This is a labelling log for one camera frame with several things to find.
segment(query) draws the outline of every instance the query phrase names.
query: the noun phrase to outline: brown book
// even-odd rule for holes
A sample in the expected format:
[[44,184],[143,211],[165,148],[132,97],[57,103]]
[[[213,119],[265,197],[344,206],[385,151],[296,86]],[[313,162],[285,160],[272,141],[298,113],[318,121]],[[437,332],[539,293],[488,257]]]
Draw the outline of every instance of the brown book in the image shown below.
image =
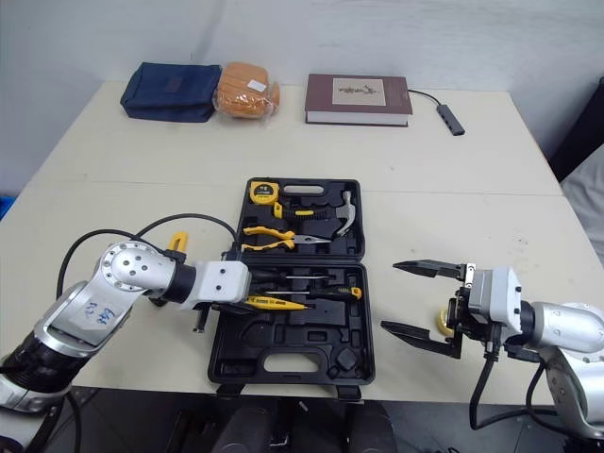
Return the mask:
[[406,126],[412,114],[405,77],[310,74],[306,122]]

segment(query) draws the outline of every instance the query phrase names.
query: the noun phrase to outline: plastic bag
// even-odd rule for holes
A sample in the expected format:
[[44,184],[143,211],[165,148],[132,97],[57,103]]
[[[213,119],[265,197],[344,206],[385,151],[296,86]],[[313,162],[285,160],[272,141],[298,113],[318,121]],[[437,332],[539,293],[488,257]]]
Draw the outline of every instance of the plastic bag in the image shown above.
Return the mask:
[[268,72],[253,64],[229,63],[212,97],[214,107],[235,118],[267,118],[277,111],[280,91]]

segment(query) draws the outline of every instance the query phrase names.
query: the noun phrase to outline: toolbox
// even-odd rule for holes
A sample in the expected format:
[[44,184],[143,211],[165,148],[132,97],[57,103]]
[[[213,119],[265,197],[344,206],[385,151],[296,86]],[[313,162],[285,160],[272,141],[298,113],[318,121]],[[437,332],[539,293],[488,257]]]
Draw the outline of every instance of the toolbox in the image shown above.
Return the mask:
[[[250,296],[270,295],[303,310],[221,311],[209,367],[210,380],[223,384],[218,393],[238,394],[252,383],[318,384],[335,386],[341,400],[360,400],[359,386],[374,379],[375,364],[367,273],[360,263],[359,182],[252,178],[238,235],[248,244],[241,259],[252,275]],[[333,288],[353,291],[336,294]],[[303,354],[316,371],[268,371],[265,361],[275,354]]]

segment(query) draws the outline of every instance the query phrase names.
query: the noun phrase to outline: yellow handled pliers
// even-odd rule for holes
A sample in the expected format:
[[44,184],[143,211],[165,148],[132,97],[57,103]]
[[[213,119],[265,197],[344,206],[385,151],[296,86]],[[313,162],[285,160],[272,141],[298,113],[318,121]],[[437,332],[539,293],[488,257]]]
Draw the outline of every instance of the yellow handled pliers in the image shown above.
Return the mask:
[[250,245],[248,243],[244,243],[242,245],[242,250],[268,250],[271,248],[277,248],[280,246],[284,246],[289,248],[290,250],[295,247],[297,243],[330,243],[331,239],[325,238],[317,238],[315,236],[307,236],[304,234],[295,234],[293,231],[286,231],[282,233],[278,229],[267,228],[266,226],[252,226],[250,228],[244,228],[243,234],[245,236],[252,236],[258,234],[266,234],[268,236],[273,236],[279,241],[275,243],[269,243],[267,245]]

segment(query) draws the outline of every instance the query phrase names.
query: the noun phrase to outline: handwritten label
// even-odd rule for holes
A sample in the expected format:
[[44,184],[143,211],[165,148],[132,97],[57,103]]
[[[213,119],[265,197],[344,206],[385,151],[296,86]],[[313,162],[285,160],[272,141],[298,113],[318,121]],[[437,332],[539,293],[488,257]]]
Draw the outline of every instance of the handwritten label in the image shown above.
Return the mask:
[[104,300],[89,301],[78,310],[70,321],[86,330],[111,328],[123,311]]

